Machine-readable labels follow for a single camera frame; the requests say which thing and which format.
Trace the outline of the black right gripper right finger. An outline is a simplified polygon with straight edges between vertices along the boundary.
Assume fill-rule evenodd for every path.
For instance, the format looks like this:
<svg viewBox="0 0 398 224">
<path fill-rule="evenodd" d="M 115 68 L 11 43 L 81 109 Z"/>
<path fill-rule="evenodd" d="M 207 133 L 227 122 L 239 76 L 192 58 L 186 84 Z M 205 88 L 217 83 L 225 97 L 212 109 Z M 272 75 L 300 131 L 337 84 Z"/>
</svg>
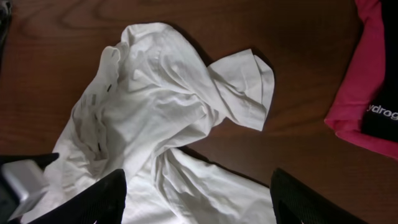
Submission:
<svg viewBox="0 0 398 224">
<path fill-rule="evenodd" d="M 277 224 L 366 224 L 280 168 L 270 192 Z"/>
</svg>

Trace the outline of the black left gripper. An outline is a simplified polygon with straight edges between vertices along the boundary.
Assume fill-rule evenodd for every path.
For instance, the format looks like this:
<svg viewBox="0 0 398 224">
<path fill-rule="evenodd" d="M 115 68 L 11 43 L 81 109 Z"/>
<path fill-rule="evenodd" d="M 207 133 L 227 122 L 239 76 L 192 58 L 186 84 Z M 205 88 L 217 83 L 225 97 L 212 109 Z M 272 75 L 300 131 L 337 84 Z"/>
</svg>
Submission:
<svg viewBox="0 0 398 224">
<path fill-rule="evenodd" d="M 19 223 L 49 190 L 45 168 L 58 153 L 36 156 L 1 156 L 1 223 Z"/>
</svg>

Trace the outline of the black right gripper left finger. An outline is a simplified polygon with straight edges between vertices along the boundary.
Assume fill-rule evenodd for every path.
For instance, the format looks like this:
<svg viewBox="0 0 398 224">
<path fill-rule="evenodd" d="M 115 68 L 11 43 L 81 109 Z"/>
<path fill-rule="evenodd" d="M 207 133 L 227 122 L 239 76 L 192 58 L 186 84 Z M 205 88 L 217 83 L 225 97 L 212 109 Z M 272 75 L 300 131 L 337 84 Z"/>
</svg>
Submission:
<svg viewBox="0 0 398 224">
<path fill-rule="evenodd" d="M 125 172 L 116 169 L 29 224 L 121 224 L 126 194 Z"/>
</svg>

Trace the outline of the white t-shirt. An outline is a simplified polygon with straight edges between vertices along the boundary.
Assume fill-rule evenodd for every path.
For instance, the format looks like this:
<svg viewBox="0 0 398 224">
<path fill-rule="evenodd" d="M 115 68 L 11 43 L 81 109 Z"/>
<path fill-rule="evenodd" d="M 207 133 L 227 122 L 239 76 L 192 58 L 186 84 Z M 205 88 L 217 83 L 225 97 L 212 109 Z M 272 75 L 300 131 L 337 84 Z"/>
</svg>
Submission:
<svg viewBox="0 0 398 224">
<path fill-rule="evenodd" d="M 103 50 L 45 170 L 49 191 L 22 222 L 122 169 L 123 223 L 274 223 L 267 187 L 182 152 L 225 118 L 260 131 L 273 92 L 272 69 L 251 50 L 205 65 L 168 24 L 126 27 Z"/>
</svg>

